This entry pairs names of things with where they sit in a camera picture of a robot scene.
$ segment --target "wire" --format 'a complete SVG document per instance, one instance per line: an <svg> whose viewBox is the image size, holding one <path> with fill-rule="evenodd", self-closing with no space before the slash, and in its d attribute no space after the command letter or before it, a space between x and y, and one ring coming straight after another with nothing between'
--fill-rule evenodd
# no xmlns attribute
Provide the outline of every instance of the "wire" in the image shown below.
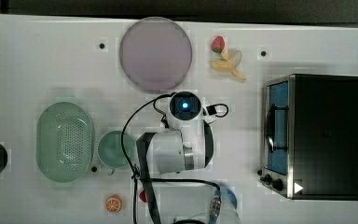
<svg viewBox="0 0 358 224"><path fill-rule="evenodd" d="M139 107L131 116L130 118L127 120L126 124L124 125L124 128L123 128L123 131L121 132L121 149L123 150L123 153L124 153L124 156L126 157L126 160L127 162L129 163L130 167L131 167L131 170L132 170L132 173L134 175L138 175L138 171L135 170L131 160L130 160L130 157L129 155L127 154L126 152L126 149L124 147L124 132L126 132L126 129L127 129L127 126L129 125L130 121L132 120L132 118L140 111L142 110L143 108L145 108L147 105L150 105L151 103L153 102L156 102L157 100L159 99L162 99L162 98L166 98L166 97L171 97L175 94L176 92L173 92L171 94L163 94L163 95L160 95L158 96L157 98L147 102L146 104L142 105L141 107Z"/></svg>
<svg viewBox="0 0 358 224"><path fill-rule="evenodd" d="M158 109L158 108L156 107L156 101L153 102L153 107L155 108L155 110L156 110L157 112L159 112L160 114L162 114L162 116L165 116L165 112L162 111L162 110L160 110L160 109Z"/></svg>
<svg viewBox="0 0 358 224"><path fill-rule="evenodd" d="M225 116L228 114L228 106L225 105L225 104L216 104L216 105L210 105L210 106L217 106L217 105L224 106L224 107L226 108L226 113L225 113L224 115L217 115L217 114L216 114L216 116L217 116L218 118L223 118L223 117L225 117Z"/></svg>
<svg viewBox="0 0 358 224"><path fill-rule="evenodd" d="M220 191L220 186L214 182L206 181L206 180L200 180L200 179L160 179L160 178L150 178L146 179L153 181L153 182L180 182L180 183L200 183L200 184L206 184L210 186L214 186L217 190Z"/></svg>
<svg viewBox="0 0 358 224"><path fill-rule="evenodd" d="M173 224L187 224L187 223L205 224L205 223L195 220L195 219L185 219L185 220L173 222Z"/></svg>
<svg viewBox="0 0 358 224"><path fill-rule="evenodd" d="M143 108L145 108L147 105L150 105L151 103L153 103L153 107L156 109L157 112L159 112L160 114L162 114L163 116L165 116L165 113L161 110L159 110L158 108L156 108L156 101L162 98L167 98L167 97L172 97L176 94L176 92L173 92L171 94L162 94L160 96L158 96L157 98L147 102L146 104L142 105L141 107L139 107L131 116L130 118L127 120L126 124L123 127L123 131L121 132L121 149L123 151L124 156L126 157L127 162L130 165L130 168L132 170L132 179L134 181L134 188L133 188L133 201L132 201L132 217L133 217L133 224L137 224L137 220L136 220L136 196L137 196L137 190L138 190L138 178L140 176L139 174L139 169L136 165L132 164L129 155L127 154L127 151L125 149L124 146L124 132L127 129L127 126L129 125L130 121L132 120L132 118L139 112L141 111ZM225 106L227 111L226 114L222 115L222 116L217 116L218 118L223 118L228 114L228 106L224 105L224 104L217 104L217 105L222 105ZM201 183L201 184L206 184L206 185L210 185L210 186L214 186L217 188L217 190L220 191L220 186L210 182L210 181L206 181L206 180L199 180L199 179L160 179L160 178L149 178L146 179L145 181L153 181L153 182L182 182L182 183ZM201 221L198 220L193 220L193 219L187 219L187 220L180 220L177 222L174 222L173 224L182 224L182 223L195 223L195 224L204 224Z"/></svg>
<svg viewBox="0 0 358 224"><path fill-rule="evenodd" d="M133 203L132 203L132 218L133 218L133 224L136 224L136 195L138 191L138 181L134 179L134 186L133 186Z"/></svg>
<svg viewBox="0 0 358 224"><path fill-rule="evenodd" d="M174 94L176 94L176 92L173 92L171 94L163 94L158 96L157 98L147 102L146 104L142 105L141 107L139 107L131 116L130 118L127 120L126 124L123 127L123 131L121 132L121 149L123 151L124 156L126 157L127 162L130 165L130 168L132 170L132 179L134 182L134 186L133 186L133 201L132 201L132 217L133 217L133 224L137 224L136 221L136 194L137 194L137 190L138 190L138 179L137 177L139 176L139 170L136 166L134 166L130 160L129 155L127 154L126 148L124 146L124 132L126 132L127 126L129 125L130 121L132 120L132 118L143 108L145 108L147 105L150 105L151 103L155 103L157 100L162 99L162 98L166 98L166 97L172 97Z"/></svg>
<svg viewBox="0 0 358 224"><path fill-rule="evenodd" d="M206 214L209 214L209 213L199 213L199 214L196 214L196 215L190 217L189 219L191 219L191 218L193 218L193 217L200 217L200 216L206 215Z"/></svg>

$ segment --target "round plate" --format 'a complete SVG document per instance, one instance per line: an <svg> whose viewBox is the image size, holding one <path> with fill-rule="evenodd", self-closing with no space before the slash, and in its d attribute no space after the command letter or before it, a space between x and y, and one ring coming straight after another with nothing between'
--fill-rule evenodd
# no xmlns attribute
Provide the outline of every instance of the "round plate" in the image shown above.
<svg viewBox="0 0 358 224"><path fill-rule="evenodd" d="M36 162L56 182L78 179L88 170L93 154L90 116L78 105L49 106L37 123Z"/></svg>
<svg viewBox="0 0 358 224"><path fill-rule="evenodd" d="M180 84L191 58L186 32L175 22L160 17L133 24L120 44L124 72L145 91L168 90Z"/></svg>

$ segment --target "green colander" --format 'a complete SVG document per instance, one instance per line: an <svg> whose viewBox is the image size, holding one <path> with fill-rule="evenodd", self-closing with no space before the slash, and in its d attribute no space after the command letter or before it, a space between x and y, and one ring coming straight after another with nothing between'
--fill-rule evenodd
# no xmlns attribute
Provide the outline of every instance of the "green colander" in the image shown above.
<svg viewBox="0 0 358 224"><path fill-rule="evenodd" d="M81 177L92 160L94 133L90 116L78 105L49 106L37 123L36 161L40 171L56 182Z"/></svg>

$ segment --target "black toaster oven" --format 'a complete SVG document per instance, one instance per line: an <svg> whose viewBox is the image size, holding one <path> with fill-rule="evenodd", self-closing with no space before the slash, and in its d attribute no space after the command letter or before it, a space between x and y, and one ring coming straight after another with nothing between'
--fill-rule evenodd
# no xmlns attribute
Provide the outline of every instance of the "black toaster oven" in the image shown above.
<svg viewBox="0 0 358 224"><path fill-rule="evenodd" d="M268 82L263 101L263 185L295 200L358 200L358 77L294 74Z"/></svg>

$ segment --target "light blue cup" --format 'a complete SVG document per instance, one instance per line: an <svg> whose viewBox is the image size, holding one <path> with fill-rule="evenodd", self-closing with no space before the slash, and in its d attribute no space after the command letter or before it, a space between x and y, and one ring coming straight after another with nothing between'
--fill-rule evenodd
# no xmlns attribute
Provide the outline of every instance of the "light blue cup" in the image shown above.
<svg viewBox="0 0 358 224"><path fill-rule="evenodd" d="M132 159L135 142L126 133L124 133L123 137L126 152L130 159ZM110 175L112 175L117 168L124 167L128 164L121 148L121 131L112 131L103 136L98 144L98 157L104 165L112 169Z"/></svg>

